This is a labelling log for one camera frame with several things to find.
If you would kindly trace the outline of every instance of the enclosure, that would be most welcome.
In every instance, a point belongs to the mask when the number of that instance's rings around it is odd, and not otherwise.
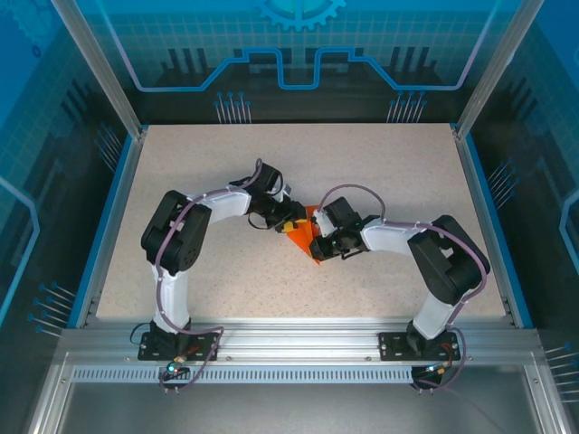
[[[579,5],[0,11],[3,432],[575,432]],[[318,265],[230,219],[188,276],[192,328],[224,327],[216,360],[165,396],[166,362],[138,360],[134,327],[156,308],[141,235],[165,192],[225,186],[256,158],[306,205],[356,183],[387,220],[460,222],[491,272],[455,323],[452,388],[419,393],[416,363],[383,360],[377,335],[404,332],[427,297],[414,261]]]

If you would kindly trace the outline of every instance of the speckled beige tabletop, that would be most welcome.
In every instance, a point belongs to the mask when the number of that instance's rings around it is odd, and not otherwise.
[[[100,299],[100,319],[153,315],[154,281],[140,237],[165,192],[225,186],[250,175],[257,157],[280,169],[292,197],[304,204],[317,204],[336,184],[364,184],[384,198],[386,218],[430,221],[447,213],[485,250],[448,124],[153,126]],[[341,193],[363,217],[379,212],[372,196]],[[412,316],[427,294],[410,257],[373,252],[319,266],[285,235],[256,231],[240,217],[210,226],[190,270],[188,306],[192,316],[202,317]],[[462,315],[504,315],[492,275]]]

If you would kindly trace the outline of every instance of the orange triangular object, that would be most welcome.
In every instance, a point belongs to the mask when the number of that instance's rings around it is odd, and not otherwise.
[[[296,223],[298,228],[294,231],[288,232],[287,235],[290,240],[295,242],[300,249],[305,251],[306,254],[311,257],[311,254],[309,253],[309,244],[311,244],[314,238],[319,235],[318,226],[311,222],[311,216],[318,206],[309,205],[305,208],[306,213],[308,214],[308,220],[306,222]],[[314,259],[314,261],[319,265],[319,260]]]

